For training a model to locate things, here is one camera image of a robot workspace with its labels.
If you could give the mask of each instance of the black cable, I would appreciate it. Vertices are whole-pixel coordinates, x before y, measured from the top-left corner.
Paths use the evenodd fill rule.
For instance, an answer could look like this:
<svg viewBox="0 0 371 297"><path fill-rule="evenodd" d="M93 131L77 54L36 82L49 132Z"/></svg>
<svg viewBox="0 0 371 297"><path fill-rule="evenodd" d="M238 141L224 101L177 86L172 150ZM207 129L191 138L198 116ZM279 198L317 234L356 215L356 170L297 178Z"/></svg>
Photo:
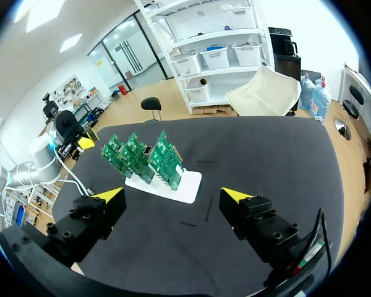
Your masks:
<svg viewBox="0 0 371 297"><path fill-rule="evenodd" d="M319 209L319 211L317 213L317 218L316 218L316 221L315 221L315 226L313 226L313 230L312 230L312 233L310 234L310 237L308 239L307 244L305 245L304 249L300 253L298 259L294 262L293 266L288 269L288 272L289 272L290 275L292 275L292 273L297 269L297 266L302 262L304 257L307 255L310 247L315 242L317 232L318 232L319 226L320 226L320 219L322 217L322 213L323 213L323 209Z"/></svg>
<svg viewBox="0 0 371 297"><path fill-rule="evenodd" d="M324 236L324 241L325 241L325 246L326 246L326 251L327 251L327 261L328 261L328 268L327 268L327 274L326 274L326 278L327 278L330 275L332 263L331 263L330 247L328 245L326 219L324 217L324 213L322 214L322 227L323 227L323 236Z"/></svg>

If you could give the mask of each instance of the black chair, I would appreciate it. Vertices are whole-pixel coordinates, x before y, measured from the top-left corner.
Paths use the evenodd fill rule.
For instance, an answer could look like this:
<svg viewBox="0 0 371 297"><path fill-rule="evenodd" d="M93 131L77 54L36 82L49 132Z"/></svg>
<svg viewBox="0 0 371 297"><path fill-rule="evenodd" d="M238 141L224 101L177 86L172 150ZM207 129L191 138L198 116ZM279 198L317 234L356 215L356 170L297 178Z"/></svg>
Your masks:
<svg viewBox="0 0 371 297"><path fill-rule="evenodd" d="M355 86L351 85L349 87L349 91L357 102L359 102L361 105L364 104L363 96L361 95L360 91L356 89ZM335 127L342 135L342 137L344 137L346 140L350 140L352 138L352 134L350 128L348 127L348 122L351 117L357 119L359 117L359 111L357 110L356 106L354 106L354 104L349 100L345 100L343 105L344 109L348 112L348 117L346 118L345 122L340 119L336 119Z"/></svg>
<svg viewBox="0 0 371 297"><path fill-rule="evenodd" d="M155 121L157 121L155 119L155 116L154 116L154 110L157 110L158 111L158 114L160 116L160 121L162 121L162 119L161 119L161 113L160 113L160 110L162 110L161 103L160 103L160 101L157 98L150 97L150 98L144 99L142 101L142 108L144 110L151 110L151 112L153 113L153 118L154 119L149 119L147 122L155 122Z"/></svg>

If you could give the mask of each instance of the red fire extinguisher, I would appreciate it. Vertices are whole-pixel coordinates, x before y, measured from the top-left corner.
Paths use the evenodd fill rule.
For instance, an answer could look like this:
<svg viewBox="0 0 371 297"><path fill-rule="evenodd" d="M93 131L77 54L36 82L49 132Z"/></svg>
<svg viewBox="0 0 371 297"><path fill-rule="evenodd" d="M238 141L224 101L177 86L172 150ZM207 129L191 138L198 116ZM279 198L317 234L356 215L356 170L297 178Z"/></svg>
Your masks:
<svg viewBox="0 0 371 297"><path fill-rule="evenodd" d="M126 95L128 94L128 91L124 87L124 85L118 85L118 89L121 91L121 94Z"/></svg>

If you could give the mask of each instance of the workbench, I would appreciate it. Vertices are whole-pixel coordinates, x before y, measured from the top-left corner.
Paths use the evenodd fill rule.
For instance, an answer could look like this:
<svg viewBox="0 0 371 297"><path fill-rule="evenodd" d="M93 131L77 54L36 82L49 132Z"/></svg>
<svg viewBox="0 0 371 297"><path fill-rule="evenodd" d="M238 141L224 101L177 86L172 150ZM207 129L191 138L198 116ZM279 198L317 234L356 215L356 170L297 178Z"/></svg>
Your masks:
<svg viewBox="0 0 371 297"><path fill-rule="evenodd" d="M100 155L113 134L125 142L136 132L154 145L165 131L188 170L202 182L193 204L153 196L124 184L125 177ZM285 220L312 231L323 207L333 262L344 219L341 175L326 129L314 119L292 117L198 118L107 127L96 147L73 168L96 193L126 190L127 210L106 241L98 241L79 264L86 277L146 293L247 296L263 288L271 267L239 241L218 209L220 189L263 194ZM56 198L56 221L79 196L65 184ZM326 256L314 275L325 276Z"/></svg>

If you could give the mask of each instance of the green circuit board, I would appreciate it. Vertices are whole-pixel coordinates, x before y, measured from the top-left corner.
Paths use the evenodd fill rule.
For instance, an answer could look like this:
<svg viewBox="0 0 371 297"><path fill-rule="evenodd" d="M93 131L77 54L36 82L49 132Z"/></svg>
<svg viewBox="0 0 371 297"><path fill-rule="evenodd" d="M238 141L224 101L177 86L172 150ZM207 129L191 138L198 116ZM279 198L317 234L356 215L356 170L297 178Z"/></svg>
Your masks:
<svg viewBox="0 0 371 297"><path fill-rule="evenodd" d="M130 178L133 171L119 158L119 153L123 147L124 144L119 143L117 135L114 134L109 142L103 147L101 155L104 156L104 158L107 159L107 161L109 161L110 164L115 167L115 169L117 169L127 178Z"/></svg>
<svg viewBox="0 0 371 297"><path fill-rule="evenodd" d="M182 161L175 146L166 140L166 133L162 132L148 158L148 165L175 191L179 187L184 172Z"/></svg>
<svg viewBox="0 0 371 297"><path fill-rule="evenodd" d="M136 133L132 133L124 144L118 157L133 172L139 175L147 184L151 183L155 172L148 166L147 160L151 153L151 147L137 141Z"/></svg>

